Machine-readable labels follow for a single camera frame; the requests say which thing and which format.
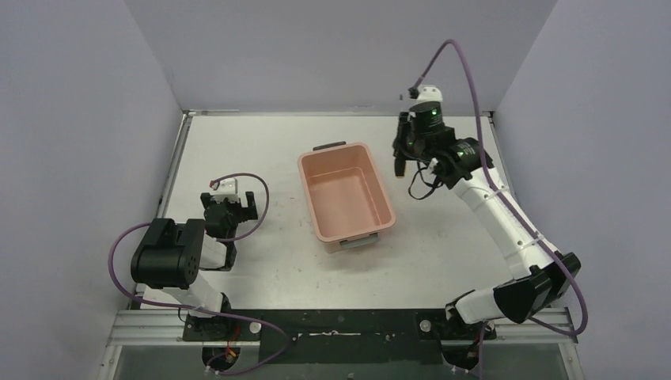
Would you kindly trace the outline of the yellow black handled screwdriver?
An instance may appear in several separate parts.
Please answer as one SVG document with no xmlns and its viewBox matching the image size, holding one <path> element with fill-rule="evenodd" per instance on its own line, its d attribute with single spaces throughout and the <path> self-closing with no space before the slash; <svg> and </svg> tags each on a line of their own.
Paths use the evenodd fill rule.
<svg viewBox="0 0 671 380">
<path fill-rule="evenodd" d="M 394 160 L 394 172 L 397 178 L 404 178 L 406 173 L 406 159 L 405 158 L 395 158 Z"/>
</svg>

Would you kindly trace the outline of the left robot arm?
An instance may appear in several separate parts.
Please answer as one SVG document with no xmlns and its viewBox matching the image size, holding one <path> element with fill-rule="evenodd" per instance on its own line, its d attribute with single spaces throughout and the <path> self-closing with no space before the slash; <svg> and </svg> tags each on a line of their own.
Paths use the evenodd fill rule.
<svg viewBox="0 0 671 380">
<path fill-rule="evenodd" d="M 239 324 L 229 314 L 227 296 L 215 290 L 203 273 L 233 268 L 238 226 L 259 218 L 253 192 L 246 192 L 245 198 L 241 202 L 235 191 L 202 193 L 202 218 L 184 223 L 154 219 L 131 259 L 135 282 L 162 290 L 180 305 L 190 306 L 187 330 L 216 341 L 234 337 Z"/>
</svg>

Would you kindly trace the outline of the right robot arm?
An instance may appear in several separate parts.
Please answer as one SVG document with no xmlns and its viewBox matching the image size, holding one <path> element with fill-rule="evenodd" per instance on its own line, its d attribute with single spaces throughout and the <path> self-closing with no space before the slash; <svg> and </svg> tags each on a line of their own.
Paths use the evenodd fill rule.
<svg viewBox="0 0 671 380">
<path fill-rule="evenodd" d="M 521 324 L 561 298 L 574 282 L 581 262 L 549 243 L 506 194 L 487 151 L 474 138 L 459 139 L 445 125 L 438 101 L 425 101 L 401 112 L 393 140 L 395 174 L 403 177 L 408 161 L 434 175 L 435 191 L 447 187 L 478 218 L 493 239 L 511 279 L 469 291 L 448 303 L 445 326 L 463 340 L 489 321 L 506 318 Z"/>
</svg>

